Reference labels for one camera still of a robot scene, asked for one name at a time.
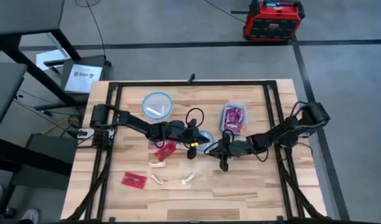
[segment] white paper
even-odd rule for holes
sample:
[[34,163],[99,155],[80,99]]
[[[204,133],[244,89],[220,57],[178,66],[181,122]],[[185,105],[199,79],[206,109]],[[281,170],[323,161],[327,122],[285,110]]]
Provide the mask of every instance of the white paper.
[[101,67],[74,64],[68,77],[65,91],[90,93],[92,83],[99,81],[101,74]]
[[35,64],[41,70],[46,71],[49,68],[44,65],[44,62],[48,62],[51,60],[63,60],[63,59],[69,59],[69,56],[65,57],[59,50],[52,50],[49,52],[37,54],[35,56]]

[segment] wooden table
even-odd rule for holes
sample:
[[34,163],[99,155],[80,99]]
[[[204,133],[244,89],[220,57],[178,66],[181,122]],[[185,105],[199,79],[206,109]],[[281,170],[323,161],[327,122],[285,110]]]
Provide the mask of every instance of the wooden table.
[[[108,84],[93,84],[84,118],[85,126],[90,123],[93,106],[106,101]],[[297,101],[293,82],[277,80],[277,84],[284,117],[287,117]],[[261,86],[130,86],[124,87],[122,91],[120,109],[147,120],[142,114],[141,103],[153,91],[164,91],[172,97],[174,109],[169,119],[184,120],[192,107],[201,108],[205,113],[205,121],[200,130],[206,129],[213,133],[215,141],[221,136],[218,127],[223,105],[230,101],[245,104],[249,113],[247,130],[236,139],[244,139],[247,135],[264,133],[270,129]],[[200,121],[201,115],[192,114]],[[129,128],[118,128],[106,194],[105,221],[109,217],[116,217],[118,222],[276,220],[279,215],[285,217],[273,147],[269,149],[269,158],[263,163],[251,155],[232,158],[229,161],[229,172],[225,173],[219,168],[219,160],[204,155],[188,160],[186,152],[181,150],[167,159],[166,167],[152,169],[149,161],[154,160],[154,150],[148,149],[147,145],[148,140],[142,134]],[[62,218],[71,215],[88,192],[95,152],[91,148],[77,150]],[[293,149],[293,160],[300,189],[316,209],[325,214],[310,149],[297,145]],[[163,179],[165,184],[159,185],[149,178],[144,190],[128,187],[121,184],[125,171],[147,176],[153,173]],[[196,178],[189,184],[182,185],[180,180],[193,171],[196,172]],[[96,216],[95,205],[98,204],[98,199],[97,193],[92,217]],[[292,192],[291,200],[293,213],[296,214]]]

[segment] red generator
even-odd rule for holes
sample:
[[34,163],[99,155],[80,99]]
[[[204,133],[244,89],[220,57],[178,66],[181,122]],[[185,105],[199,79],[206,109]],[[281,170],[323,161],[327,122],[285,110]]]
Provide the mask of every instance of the red generator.
[[300,1],[252,0],[248,12],[244,37],[247,40],[288,41],[305,18]]

